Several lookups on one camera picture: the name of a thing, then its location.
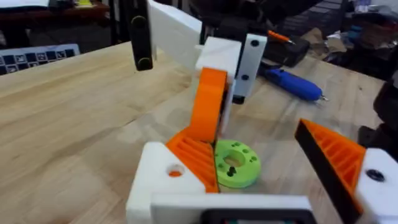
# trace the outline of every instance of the wooden tabletop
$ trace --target wooden tabletop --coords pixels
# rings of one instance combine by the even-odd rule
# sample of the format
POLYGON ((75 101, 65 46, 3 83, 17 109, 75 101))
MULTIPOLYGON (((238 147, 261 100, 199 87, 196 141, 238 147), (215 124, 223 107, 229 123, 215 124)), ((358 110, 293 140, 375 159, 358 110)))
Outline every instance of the wooden tabletop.
MULTIPOLYGON (((308 195, 319 223, 339 223, 294 131, 307 118, 356 140, 361 125, 379 124, 372 103, 382 81, 310 57, 290 71, 330 101, 306 103, 257 79, 225 138, 251 146, 262 173, 222 191, 308 195)), ((164 54, 136 72, 129 43, 0 77, 1 223, 125 223, 143 145, 189 123, 190 80, 164 54)))

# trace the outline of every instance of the green ring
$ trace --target green ring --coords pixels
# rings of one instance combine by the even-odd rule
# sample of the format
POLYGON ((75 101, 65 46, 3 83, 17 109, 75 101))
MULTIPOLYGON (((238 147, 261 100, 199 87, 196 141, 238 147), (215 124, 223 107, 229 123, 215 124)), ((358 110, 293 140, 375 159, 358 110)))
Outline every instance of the green ring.
POLYGON ((253 184, 261 171, 261 161, 249 146, 235 140, 219 140, 216 145, 215 162, 218 182, 230 188, 244 188, 253 184), (241 166, 234 167, 236 173, 229 173, 230 165, 224 158, 231 157, 241 166))

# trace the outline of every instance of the orange pen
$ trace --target orange pen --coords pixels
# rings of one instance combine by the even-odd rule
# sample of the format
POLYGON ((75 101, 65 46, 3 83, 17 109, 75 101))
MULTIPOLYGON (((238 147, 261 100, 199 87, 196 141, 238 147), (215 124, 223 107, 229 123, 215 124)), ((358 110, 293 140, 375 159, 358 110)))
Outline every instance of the orange pen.
POLYGON ((276 38, 276 39, 278 39, 278 40, 281 40, 281 41, 283 41, 283 42, 288 42, 288 43, 290 43, 290 44, 295 44, 295 42, 291 41, 288 37, 286 37, 286 36, 284 36, 284 35, 277 34, 277 33, 275 33, 275 32, 272 31, 272 30, 269 30, 269 31, 268 31, 268 35, 270 35, 270 36, 272 36, 272 37, 274 37, 274 38, 276 38))

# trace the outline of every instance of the blue tool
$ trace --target blue tool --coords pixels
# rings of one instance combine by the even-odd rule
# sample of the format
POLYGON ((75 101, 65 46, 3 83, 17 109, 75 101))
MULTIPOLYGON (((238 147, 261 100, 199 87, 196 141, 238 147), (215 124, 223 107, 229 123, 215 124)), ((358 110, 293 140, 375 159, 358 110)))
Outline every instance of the blue tool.
POLYGON ((260 76, 280 86, 289 93, 307 101, 328 100, 316 84, 286 72, 282 69, 270 69, 260 72, 260 76))

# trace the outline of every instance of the orange bracket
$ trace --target orange bracket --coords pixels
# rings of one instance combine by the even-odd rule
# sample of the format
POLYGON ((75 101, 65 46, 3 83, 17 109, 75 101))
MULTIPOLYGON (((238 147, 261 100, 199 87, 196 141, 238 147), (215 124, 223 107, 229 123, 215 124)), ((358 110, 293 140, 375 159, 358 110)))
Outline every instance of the orange bracket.
POLYGON ((365 148, 305 119, 300 120, 295 137, 343 223, 355 223, 363 213, 363 208, 355 199, 355 189, 365 148))
POLYGON ((208 193, 218 192, 211 143, 217 135, 226 77, 227 73, 220 70, 204 68, 201 71, 191 123, 166 144, 202 181, 208 193))

